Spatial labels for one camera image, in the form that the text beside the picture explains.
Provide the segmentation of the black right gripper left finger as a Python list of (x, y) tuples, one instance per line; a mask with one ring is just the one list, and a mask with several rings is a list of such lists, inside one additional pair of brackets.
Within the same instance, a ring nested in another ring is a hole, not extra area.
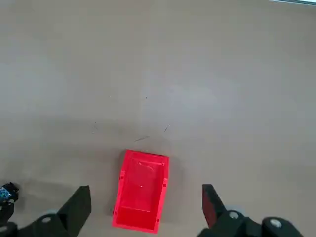
[(77, 237), (91, 214), (90, 187), (80, 186), (57, 212), (47, 213), (22, 228), (10, 222), (13, 213), (14, 204), (0, 204), (2, 237)]

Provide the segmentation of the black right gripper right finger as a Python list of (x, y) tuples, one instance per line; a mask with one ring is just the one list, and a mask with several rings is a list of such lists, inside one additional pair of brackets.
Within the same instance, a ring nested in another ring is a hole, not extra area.
[(199, 237), (301, 237), (288, 220), (266, 217), (256, 223), (236, 210), (227, 209), (213, 185), (202, 186), (202, 210), (208, 224)]

